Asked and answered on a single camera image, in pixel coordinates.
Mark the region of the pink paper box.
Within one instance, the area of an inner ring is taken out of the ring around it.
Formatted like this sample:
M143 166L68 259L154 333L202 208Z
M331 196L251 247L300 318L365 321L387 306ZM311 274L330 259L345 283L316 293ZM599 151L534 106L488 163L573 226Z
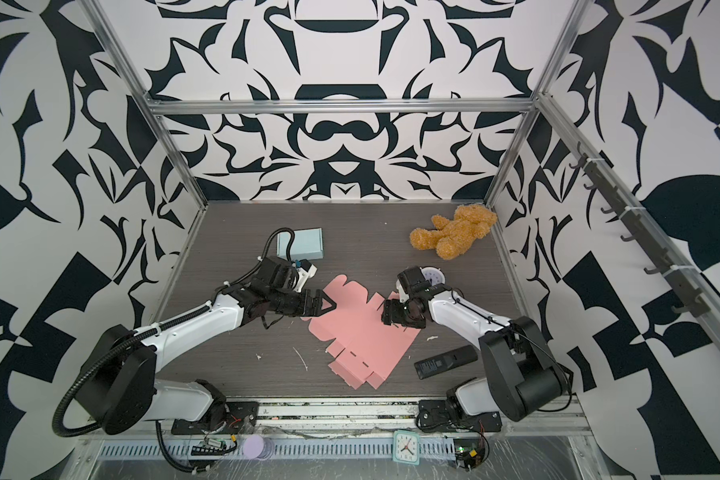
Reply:
M344 274L336 276L324 292L336 308L319 317L306 317L318 340L328 341L333 357L329 368L354 389L364 384L379 388L403 359L419 334L417 329L386 325L381 320L385 298Z

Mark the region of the light blue paper box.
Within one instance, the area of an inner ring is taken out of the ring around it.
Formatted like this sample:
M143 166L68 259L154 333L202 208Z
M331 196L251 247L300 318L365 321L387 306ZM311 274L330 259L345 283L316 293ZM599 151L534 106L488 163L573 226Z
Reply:
M287 247L291 235L280 233L277 238L277 256L287 259ZM295 230L294 241L291 245L290 256L292 260L320 260L324 258L323 234L321 228Z

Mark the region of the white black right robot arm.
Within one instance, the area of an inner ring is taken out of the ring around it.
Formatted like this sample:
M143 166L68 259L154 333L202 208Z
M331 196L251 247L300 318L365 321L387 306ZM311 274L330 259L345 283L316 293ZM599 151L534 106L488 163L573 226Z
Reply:
M500 412L520 421L572 395L572 380L529 317L510 319L489 312L457 289L432 283L421 267L399 273L396 290L399 297L383 304L384 324L422 330L435 323L457 333L480 355L484 376L449 394L455 417Z

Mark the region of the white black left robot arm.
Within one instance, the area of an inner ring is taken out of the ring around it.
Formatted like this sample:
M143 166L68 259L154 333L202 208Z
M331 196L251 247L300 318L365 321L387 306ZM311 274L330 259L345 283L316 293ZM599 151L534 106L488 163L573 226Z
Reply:
M61 438L96 430L117 435L148 421L172 468L192 475L206 472L208 464L182 463L170 454L163 422L185 422L198 433L215 435L237 423L237 417L210 382L162 381L157 375L199 345L254 320L264 321L269 313L320 317L335 310L337 304L326 292L306 288L317 268L308 259L293 257L296 238L291 228L275 230L253 268L224 282L193 309L137 329L117 325L106 330L55 408L53 433Z

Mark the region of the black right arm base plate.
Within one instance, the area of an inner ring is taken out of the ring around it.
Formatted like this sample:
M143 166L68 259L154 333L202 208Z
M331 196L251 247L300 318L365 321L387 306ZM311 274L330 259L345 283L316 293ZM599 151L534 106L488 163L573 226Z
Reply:
M498 433L503 423L499 412L468 415L454 398L418 401L415 425L422 432L483 432Z

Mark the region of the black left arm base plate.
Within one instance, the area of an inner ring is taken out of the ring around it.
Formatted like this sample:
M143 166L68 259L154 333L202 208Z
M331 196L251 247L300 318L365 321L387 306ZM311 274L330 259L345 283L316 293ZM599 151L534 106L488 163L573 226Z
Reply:
M214 401L197 421L175 420L173 435L245 434L254 429L258 418L256 401Z

